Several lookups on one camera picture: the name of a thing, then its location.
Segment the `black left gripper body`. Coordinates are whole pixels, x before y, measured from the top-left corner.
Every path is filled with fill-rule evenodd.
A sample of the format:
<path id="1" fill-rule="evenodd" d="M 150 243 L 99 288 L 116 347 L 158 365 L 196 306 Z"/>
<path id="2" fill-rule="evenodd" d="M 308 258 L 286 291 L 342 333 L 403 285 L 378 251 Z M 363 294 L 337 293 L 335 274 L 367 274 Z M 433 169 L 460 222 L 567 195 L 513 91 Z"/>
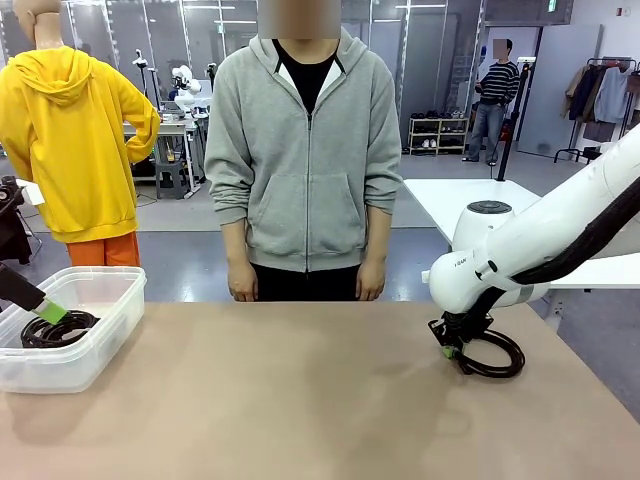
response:
<path id="1" fill-rule="evenodd" d="M 21 196 L 1 202 L 1 259 L 26 265 L 30 263 L 32 250 L 18 215 L 18 206 L 23 202 Z"/>

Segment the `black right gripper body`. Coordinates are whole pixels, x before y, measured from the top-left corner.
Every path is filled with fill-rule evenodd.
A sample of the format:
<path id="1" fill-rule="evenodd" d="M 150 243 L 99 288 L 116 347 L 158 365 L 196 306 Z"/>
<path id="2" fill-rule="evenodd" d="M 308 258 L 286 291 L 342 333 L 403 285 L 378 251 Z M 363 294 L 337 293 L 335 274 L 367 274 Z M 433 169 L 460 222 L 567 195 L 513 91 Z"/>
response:
<path id="1" fill-rule="evenodd" d="M 477 316 L 444 312 L 440 319 L 431 320 L 427 325 L 442 347 L 462 350 L 465 344 L 479 339 L 492 323 L 488 313 Z"/>

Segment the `person's left hand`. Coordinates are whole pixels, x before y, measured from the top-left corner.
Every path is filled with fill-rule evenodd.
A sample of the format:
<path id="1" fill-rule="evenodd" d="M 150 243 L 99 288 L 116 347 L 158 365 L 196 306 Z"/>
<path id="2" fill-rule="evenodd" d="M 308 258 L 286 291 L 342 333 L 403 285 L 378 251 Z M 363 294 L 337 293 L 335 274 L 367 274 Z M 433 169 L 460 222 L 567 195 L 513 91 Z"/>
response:
<path id="1" fill-rule="evenodd" d="M 359 267 L 356 283 L 358 301 L 374 301 L 384 290 L 386 263 L 384 259 L 366 259 Z"/>

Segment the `person's right hand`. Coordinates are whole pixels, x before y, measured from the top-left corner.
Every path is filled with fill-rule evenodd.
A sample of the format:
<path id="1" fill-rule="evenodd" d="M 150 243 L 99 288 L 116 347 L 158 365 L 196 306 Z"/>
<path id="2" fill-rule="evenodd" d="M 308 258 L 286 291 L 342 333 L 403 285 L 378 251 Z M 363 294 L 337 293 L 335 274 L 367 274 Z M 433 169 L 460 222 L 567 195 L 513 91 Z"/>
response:
<path id="1" fill-rule="evenodd" d="M 258 280 L 255 270 L 247 260 L 231 260 L 228 265 L 228 287 L 237 302 L 258 300 Z"/>

